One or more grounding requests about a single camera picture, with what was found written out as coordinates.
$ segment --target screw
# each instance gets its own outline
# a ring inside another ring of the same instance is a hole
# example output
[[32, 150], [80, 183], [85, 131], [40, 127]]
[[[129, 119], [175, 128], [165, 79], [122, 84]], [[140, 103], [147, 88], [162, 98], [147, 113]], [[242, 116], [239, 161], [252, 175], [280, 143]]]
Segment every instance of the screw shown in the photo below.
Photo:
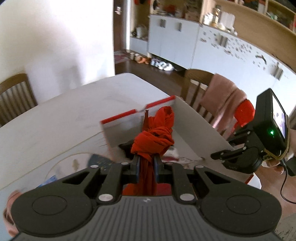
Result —
[[192, 201], [194, 199], [194, 196], [190, 193], [184, 193], [180, 195], [180, 199], [183, 201]]
[[99, 200], [102, 202], [108, 202], [111, 201], [113, 199], [113, 196], [111, 194], [101, 194], [99, 196]]

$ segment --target finger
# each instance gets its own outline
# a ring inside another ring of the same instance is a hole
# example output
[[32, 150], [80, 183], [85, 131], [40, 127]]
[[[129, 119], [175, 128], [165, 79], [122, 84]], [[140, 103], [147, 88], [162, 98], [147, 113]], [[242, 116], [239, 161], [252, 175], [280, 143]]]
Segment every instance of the finger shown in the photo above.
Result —
[[278, 172], [280, 174], [282, 174], [284, 172], [284, 168], [282, 166], [276, 166], [276, 167], [273, 167], [273, 170], [275, 172]]
[[275, 159], [271, 159], [271, 160], [266, 161], [266, 164], [267, 164], [268, 167], [275, 167], [279, 163], [280, 163], [280, 161], [279, 160], [275, 160]]

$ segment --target screen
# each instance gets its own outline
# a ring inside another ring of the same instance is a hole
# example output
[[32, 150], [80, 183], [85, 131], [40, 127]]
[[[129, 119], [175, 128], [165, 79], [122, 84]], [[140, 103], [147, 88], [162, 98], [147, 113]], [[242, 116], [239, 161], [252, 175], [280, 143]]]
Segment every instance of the screen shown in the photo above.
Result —
[[273, 106], [273, 113], [274, 113], [274, 121], [276, 122], [277, 126], [279, 127], [283, 137], [285, 137], [285, 114], [282, 111], [279, 103], [277, 102], [276, 98], [272, 96], [272, 106]]

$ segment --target red edge strip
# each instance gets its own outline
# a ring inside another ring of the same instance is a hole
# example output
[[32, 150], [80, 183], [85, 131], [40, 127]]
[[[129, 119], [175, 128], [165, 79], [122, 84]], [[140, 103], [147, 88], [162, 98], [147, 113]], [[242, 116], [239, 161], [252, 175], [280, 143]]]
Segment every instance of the red edge strip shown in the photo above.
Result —
[[104, 120], [101, 120], [101, 124], [104, 125], [106, 123], [109, 123], [111, 121], [114, 121], [114, 120], [118, 120], [122, 117], [126, 117], [128, 115], [132, 115], [132, 114], [135, 114], [137, 113], [136, 109], [133, 109], [133, 110], [130, 110], [130, 111], [127, 111], [127, 112], [124, 112], [124, 113], [121, 113], [119, 115], [115, 115], [115, 116], [112, 116], [110, 118], [107, 118], [107, 119], [104, 119]]
[[170, 100], [174, 100], [174, 99], [176, 99], [176, 96], [172, 95], [172, 96], [170, 96], [168, 98], [165, 98], [165, 99], [162, 99], [162, 100], [158, 100], [158, 101], [152, 102], [152, 103], [146, 105], [145, 108], [148, 109], [148, 108], [151, 108], [153, 106], [156, 106], [156, 105], [159, 105], [159, 104], [163, 104], [163, 103], [166, 103], [166, 102], [168, 102]]
[[249, 178], [244, 183], [245, 184], [248, 184], [253, 177], [254, 177], [254, 174], [252, 174], [251, 176], [249, 176]]

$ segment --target pink towel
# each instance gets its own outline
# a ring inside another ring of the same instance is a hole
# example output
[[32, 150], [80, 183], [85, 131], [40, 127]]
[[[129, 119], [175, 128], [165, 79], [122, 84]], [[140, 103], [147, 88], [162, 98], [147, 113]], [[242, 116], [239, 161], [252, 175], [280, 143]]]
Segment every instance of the pink towel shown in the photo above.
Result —
[[8, 197], [6, 207], [3, 211], [3, 221], [5, 224], [6, 230], [8, 231], [11, 237], [15, 237], [19, 233], [11, 216], [11, 207], [14, 201], [20, 195], [22, 194], [18, 190], [15, 190], [14, 192], [12, 192]]
[[213, 127], [220, 133], [229, 127], [229, 124], [234, 118], [234, 113], [237, 107], [247, 98], [244, 91], [237, 88], [230, 97], [226, 100], [224, 106], [215, 116]]
[[219, 74], [215, 74], [200, 104], [212, 116], [217, 117], [226, 100], [236, 89], [237, 87], [232, 81]]

